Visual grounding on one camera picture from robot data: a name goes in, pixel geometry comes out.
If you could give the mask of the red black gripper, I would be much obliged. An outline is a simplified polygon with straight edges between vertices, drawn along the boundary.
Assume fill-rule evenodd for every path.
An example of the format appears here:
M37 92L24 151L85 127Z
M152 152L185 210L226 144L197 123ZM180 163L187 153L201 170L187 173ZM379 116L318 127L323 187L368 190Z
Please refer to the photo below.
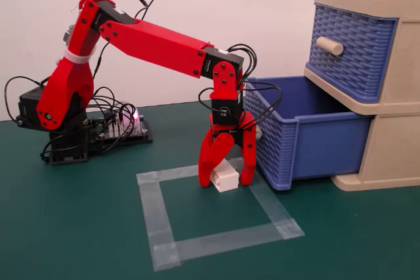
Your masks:
M235 99L214 98L211 93L211 127L201 144L198 161L199 184L206 188L213 169L226 157L234 145L234 137L243 137L241 148L243 167L241 185L252 182L256 166L256 122L245 108L244 93L238 91Z

